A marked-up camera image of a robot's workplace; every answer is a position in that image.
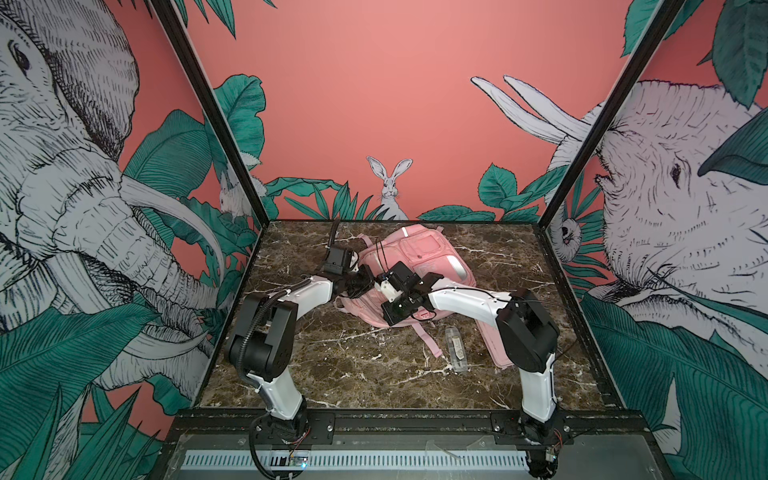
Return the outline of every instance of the rabbit drawing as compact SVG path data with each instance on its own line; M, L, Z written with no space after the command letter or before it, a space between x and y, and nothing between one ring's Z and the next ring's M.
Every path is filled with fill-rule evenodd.
M388 177L386 174L386 168L384 165L374 157L368 157L368 163L371 164L371 170L378 178L384 180L384 188L382 188L382 205L383 210L386 210L384 214L384 220L408 220L406 215L397 204L398 191L395 186L395 180L397 177L404 174L413 164L413 160L407 158L395 167L395 171L392 172L392 176Z

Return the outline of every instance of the pink strap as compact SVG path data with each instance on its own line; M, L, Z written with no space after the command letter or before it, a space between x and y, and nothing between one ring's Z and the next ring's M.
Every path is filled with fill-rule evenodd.
M372 247L373 246L373 242L371 241L371 237L369 237L368 235L365 235L364 233L361 233L357 237L361 238L362 241L366 243L366 247Z
M424 331L424 327L421 326L420 323L414 323L411 326L416 331L416 334L419 335L419 338L424 340L424 343L427 344L429 350L432 351L432 355L434 355L435 358L442 356L442 350L440 350L440 347L437 346L437 342L435 342L435 340L429 336L427 332Z

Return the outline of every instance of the elephant eye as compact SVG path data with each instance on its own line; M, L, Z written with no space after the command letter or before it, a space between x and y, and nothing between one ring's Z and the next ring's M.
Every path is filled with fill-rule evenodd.
M672 180L677 188L680 188L680 164L675 164L674 167L672 167L670 175L672 175Z
M13 41L8 43L8 50L11 51L13 59L26 77L27 71L29 70L29 58L27 58L27 55L24 55L24 52L18 48L18 44Z

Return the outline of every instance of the pink backpack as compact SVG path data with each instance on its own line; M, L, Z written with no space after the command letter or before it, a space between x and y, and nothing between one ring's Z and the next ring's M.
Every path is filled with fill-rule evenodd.
M423 225L408 225L391 233L387 238L380 241L378 246L367 235L361 234L358 235L358 238L365 241L368 247L359 253L358 263L368 265L374 275L383 273L395 263L403 262L420 276L434 272L466 286L477 285L467 264L442 234L442 227L431 229ZM383 293L376 289L371 289L365 295L354 300L345 297L338 297L338 299L343 304L343 308L339 308L339 310L358 316L377 328L389 326L384 320L381 308L381 304L387 299ZM442 355L442 350L435 340L424 331L419 321L439 320L451 313L445 310L436 310L435 313L432 313L421 308L413 314L416 319L406 319L395 326L413 327L432 351L432 355L439 357ZM484 322L477 322L477 326L488 351L491 353L494 364L499 368L512 365L504 351L498 330Z

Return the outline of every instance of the marble tabletop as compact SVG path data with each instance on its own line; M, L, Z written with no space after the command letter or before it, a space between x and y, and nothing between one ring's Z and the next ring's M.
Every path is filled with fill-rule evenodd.
M366 246L356 238L359 233L384 238L402 225L341 223L336 238L360 251ZM474 273L478 286L496 291L529 288L540 300L549 302L545 307L561 330L558 351L568 349L554 366L555 392L561 406L605 409L589 360L560 307L562 300L533 229L498 223L446 224L444 228L443 233ZM312 273L325 256L329 231L330 223L325 222L272 222L245 292L274 290L295 283L303 273ZM461 332L468 372L453 372L449 362L435 358L410 327L375 329L327 303L307 313L296 326L290 363L293 380L314 408L519 409L522 393L517 369L497 368L475 321L458 314L424 324L446 356L447 326L456 326ZM215 359L199 407L262 406L259 395L244 385L234 367L224 360L223 351Z

